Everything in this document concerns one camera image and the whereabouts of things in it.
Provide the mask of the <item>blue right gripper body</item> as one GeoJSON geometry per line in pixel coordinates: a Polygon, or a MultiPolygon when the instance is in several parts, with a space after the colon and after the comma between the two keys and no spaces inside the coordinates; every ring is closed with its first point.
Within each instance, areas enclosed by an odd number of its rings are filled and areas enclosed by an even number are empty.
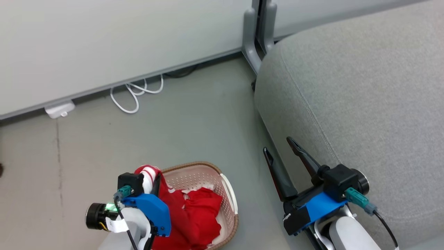
{"type": "Polygon", "coordinates": [[[323,190],[323,186],[311,187],[298,197],[283,203],[283,225],[288,235],[298,235],[316,220],[328,217],[347,203],[336,201],[323,190]]]}

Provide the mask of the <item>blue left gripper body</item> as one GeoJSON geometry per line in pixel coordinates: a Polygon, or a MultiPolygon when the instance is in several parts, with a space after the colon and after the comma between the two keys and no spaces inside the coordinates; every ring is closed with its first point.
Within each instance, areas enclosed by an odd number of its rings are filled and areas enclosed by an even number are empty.
{"type": "Polygon", "coordinates": [[[153,194],[122,199],[121,210],[126,222],[140,230],[138,250],[150,250],[156,237],[169,237],[172,224],[168,206],[153,194]]]}

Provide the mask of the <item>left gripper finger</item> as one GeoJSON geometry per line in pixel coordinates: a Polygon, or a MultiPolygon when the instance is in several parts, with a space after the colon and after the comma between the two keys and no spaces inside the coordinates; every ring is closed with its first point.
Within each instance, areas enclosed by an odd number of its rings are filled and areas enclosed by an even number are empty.
{"type": "Polygon", "coordinates": [[[161,186],[161,174],[157,174],[155,176],[155,179],[153,181],[153,187],[152,187],[152,194],[155,195],[157,198],[159,197],[159,193],[160,193],[160,186],[161,186]]]}

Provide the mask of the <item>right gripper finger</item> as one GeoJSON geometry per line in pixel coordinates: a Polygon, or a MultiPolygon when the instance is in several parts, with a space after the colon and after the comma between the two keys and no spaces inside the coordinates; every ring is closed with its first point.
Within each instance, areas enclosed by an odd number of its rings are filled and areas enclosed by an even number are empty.
{"type": "Polygon", "coordinates": [[[263,148],[263,155],[271,173],[279,199],[282,202],[288,202],[295,199],[298,196],[298,191],[293,185],[282,160],[279,157],[275,157],[267,147],[263,148]]]}
{"type": "Polygon", "coordinates": [[[318,175],[318,171],[321,167],[319,163],[317,163],[292,137],[287,137],[287,143],[293,153],[302,161],[306,170],[310,174],[311,182],[321,182],[321,178],[318,175]]]}

